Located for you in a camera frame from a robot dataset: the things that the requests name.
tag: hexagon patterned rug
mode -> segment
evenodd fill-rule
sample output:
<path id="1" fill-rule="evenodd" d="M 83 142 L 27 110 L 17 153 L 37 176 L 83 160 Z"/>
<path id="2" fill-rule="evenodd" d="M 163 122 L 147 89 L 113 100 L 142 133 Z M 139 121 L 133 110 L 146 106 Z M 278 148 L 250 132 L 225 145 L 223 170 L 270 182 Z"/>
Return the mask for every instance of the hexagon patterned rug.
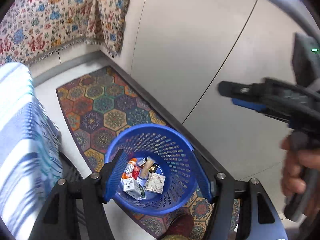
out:
<path id="1" fill-rule="evenodd" d="M 92 171 L 100 171 L 111 141 L 123 130 L 141 123 L 166 122 L 112 69 L 102 68 L 59 87 L 59 103 L 72 137 Z M 191 239 L 202 239 L 213 205 L 199 188 L 185 205 L 161 217 L 133 213 L 119 205 L 140 227 L 159 238 L 172 220 L 190 213 L 195 220 Z M 240 201 L 235 200 L 230 230 L 239 218 Z"/>

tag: human hand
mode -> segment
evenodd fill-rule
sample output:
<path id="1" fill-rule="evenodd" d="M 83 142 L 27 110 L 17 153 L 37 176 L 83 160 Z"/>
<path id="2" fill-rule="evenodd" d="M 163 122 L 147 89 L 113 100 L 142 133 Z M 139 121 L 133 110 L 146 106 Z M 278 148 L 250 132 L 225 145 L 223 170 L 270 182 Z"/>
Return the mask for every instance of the human hand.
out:
<path id="1" fill-rule="evenodd" d="M 320 149 L 301 150 L 294 153 L 290 150 L 289 137 L 281 143 L 281 149 L 286 150 L 286 158 L 282 169 L 281 188 L 286 197 L 294 193 L 302 194 L 306 190 L 306 183 L 300 178 L 302 166 L 320 171 Z M 320 210 L 320 180 L 312 195 L 304 214 L 315 216 Z"/>

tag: metal screw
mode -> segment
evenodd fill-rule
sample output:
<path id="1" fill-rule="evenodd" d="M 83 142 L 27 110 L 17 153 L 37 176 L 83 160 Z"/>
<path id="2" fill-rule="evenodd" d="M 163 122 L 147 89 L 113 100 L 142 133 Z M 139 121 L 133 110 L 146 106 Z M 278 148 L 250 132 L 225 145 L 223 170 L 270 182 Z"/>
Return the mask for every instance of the metal screw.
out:
<path id="1" fill-rule="evenodd" d="M 259 184 L 259 180 L 258 180 L 257 178 L 252 178 L 250 181 L 251 181 L 254 185 Z"/>
<path id="2" fill-rule="evenodd" d="M 248 93 L 249 90 L 250 90 L 250 88 L 241 88 L 241 89 L 240 89 L 240 92 L 241 92 L 241 93 Z"/>
<path id="3" fill-rule="evenodd" d="M 90 175 L 90 177 L 91 177 L 92 179 L 97 179 L 97 178 L 100 177 L 100 174 L 99 174 L 98 172 L 94 172 L 94 173 L 92 173 L 92 174 Z"/>
<path id="4" fill-rule="evenodd" d="M 58 180 L 58 184 L 59 184 L 59 185 L 63 185 L 63 184 L 65 184 L 65 182 L 66 182 L 65 179 L 59 179 L 59 180 Z"/>
<path id="5" fill-rule="evenodd" d="M 224 179 L 226 177 L 226 175 L 223 173 L 223 172 L 219 172 L 218 174 L 217 174 L 217 178 L 218 179 Z"/>

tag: small carton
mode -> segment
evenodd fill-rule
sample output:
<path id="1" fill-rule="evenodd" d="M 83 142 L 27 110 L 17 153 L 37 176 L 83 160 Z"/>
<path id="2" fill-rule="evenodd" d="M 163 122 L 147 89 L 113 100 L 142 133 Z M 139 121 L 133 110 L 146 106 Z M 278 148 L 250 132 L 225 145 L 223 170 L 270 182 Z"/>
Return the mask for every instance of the small carton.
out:
<path id="1" fill-rule="evenodd" d="M 164 180 L 165 176 L 163 175 L 157 173 L 149 173 L 145 190 L 162 194 Z"/>
<path id="2" fill-rule="evenodd" d="M 123 191 L 136 200 L 146 198 L 143 187 L 134 178 L 123 180 Z"/>

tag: blue basket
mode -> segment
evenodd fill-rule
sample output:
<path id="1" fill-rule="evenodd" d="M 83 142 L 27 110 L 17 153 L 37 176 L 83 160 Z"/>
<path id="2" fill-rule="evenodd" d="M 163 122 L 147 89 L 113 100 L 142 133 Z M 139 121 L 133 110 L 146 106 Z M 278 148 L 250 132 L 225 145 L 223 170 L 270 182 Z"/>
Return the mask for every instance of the blue basket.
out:
<path id="1" fill-rule="evenodd" d="M 111 162 L 119 149 L 129 159 L 150 156 L 159 164 L 156 173 L 166 176 L 162 194 L 146 192 L 146 199 L 137 201 L 123 192 L 121 184 L 114 199 L 127 209 L 146 215 L 163 215 L 183 206 L 196 189 L 196 176 L 190 169 L 195 157 L 190 143 L 177 131 L 157 124 L 135 125 L 117 136 L 105 154 Z"/>

